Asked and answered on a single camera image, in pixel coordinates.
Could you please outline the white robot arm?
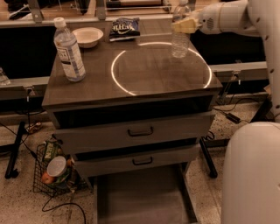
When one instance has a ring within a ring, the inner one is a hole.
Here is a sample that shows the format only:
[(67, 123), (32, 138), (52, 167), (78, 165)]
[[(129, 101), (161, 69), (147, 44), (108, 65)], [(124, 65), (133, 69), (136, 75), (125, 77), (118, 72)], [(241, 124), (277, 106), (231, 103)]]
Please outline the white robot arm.
[(262, 40), (271, 120), (251, 122), (229, 139), (220, 224), (280, 224), (280, 0), (234, 0), (173, 12), (176, 33), (232, 32)]

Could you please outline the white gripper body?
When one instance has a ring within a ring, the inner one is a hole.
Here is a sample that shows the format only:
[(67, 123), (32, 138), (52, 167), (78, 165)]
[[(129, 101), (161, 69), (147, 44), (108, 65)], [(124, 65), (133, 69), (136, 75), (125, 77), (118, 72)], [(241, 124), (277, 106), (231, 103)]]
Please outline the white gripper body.
[(219, 9), (220, 5), (210, 4), (199, 13), (199, 30), (204, 34), (219, 34)]

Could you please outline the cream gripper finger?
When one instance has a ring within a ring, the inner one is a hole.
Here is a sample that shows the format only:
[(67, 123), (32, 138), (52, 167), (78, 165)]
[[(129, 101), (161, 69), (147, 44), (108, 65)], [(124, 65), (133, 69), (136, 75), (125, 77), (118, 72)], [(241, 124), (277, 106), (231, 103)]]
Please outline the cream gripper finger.
[(195, 33), (200, 28), (200, 23), (197, 18), (185, 18), (174, 22), (171, 28), (177, 33), (191, 34)]

